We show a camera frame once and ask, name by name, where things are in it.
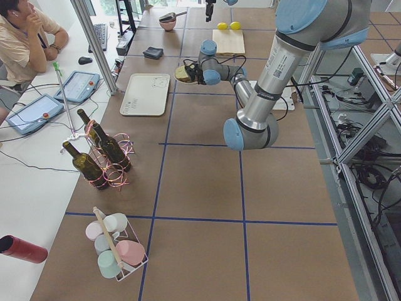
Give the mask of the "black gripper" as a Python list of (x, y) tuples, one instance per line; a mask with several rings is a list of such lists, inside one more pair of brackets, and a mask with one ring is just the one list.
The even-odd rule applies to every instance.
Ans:
[(205, 0), (206, 3), (206, 22), (210, 22), (213, 15), (214, 4), (216, 0)]
[(198, 85), (205, 85), (203, 71), (198, 63), (191, 63), (184, 65), (184, 70), (187, 74), (186, 83), (197, 83)]

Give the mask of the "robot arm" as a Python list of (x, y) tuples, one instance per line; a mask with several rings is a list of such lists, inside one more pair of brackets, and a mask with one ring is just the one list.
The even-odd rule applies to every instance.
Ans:
[(370, 1), (280, 1), (270, 55), (255, 85), (242, 67), (218, 62), (212, 40), (203, 41), (197, 61), (178, 67), (175, 77), (201, 85), (230, 82), (242, 108), (224, 124), (226, 145), (236, 151), (264, 149), (278, 137), (271, 111), (302, 57), (317, 46), (332, 50), (365, 41), (370, 9)]
[[(206, 3), (206, 22), (210, 22), (212, 20), (212, 15), (214, 12), (214, 5), (216, 0), (205, 0)], [(226, 4), (229, 6), (233, 6), (237, 3), (237, 0), (224, 0)]]

